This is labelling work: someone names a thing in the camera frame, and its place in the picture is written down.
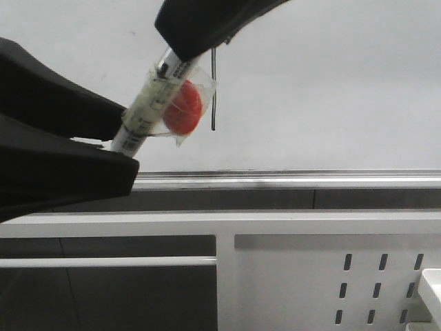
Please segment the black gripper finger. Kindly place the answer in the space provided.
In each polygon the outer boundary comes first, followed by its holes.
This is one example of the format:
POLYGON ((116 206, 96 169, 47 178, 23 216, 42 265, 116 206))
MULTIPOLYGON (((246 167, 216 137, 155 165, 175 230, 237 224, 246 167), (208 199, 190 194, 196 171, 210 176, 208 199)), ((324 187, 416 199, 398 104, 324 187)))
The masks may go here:
POLYGON ((177 57, 189 61, 282 4, 282 0, 164 1, 154 26, 177 57))
POLYGON ((123 106, 1 40, 1 220, 131 193, 138 161, 110 152, 123 106))

